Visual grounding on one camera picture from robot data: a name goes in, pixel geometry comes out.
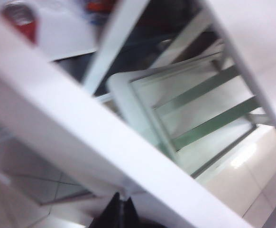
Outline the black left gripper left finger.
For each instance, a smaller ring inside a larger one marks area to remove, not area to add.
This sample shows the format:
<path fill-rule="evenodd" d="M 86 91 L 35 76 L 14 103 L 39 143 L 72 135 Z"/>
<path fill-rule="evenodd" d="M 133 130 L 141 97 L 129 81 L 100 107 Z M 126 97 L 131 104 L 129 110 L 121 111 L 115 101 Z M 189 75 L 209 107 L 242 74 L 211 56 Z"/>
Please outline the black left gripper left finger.
<path fill-rule="evenodd" d="M 118 228 L 120 223 L 121 200 L 117 192 L 102 213 L 93 219 L 89 228 Z"/>

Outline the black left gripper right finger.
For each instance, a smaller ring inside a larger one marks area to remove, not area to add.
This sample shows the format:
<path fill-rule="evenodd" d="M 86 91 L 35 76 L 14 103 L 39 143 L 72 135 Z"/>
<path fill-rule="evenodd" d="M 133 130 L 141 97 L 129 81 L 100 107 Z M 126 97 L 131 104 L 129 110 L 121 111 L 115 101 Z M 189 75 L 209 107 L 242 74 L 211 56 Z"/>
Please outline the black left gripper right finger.
<path fill-rule="evenodd" d="M 139 216 L 131 198 L 125 202 L 125 227 L 141 228 Z"/>

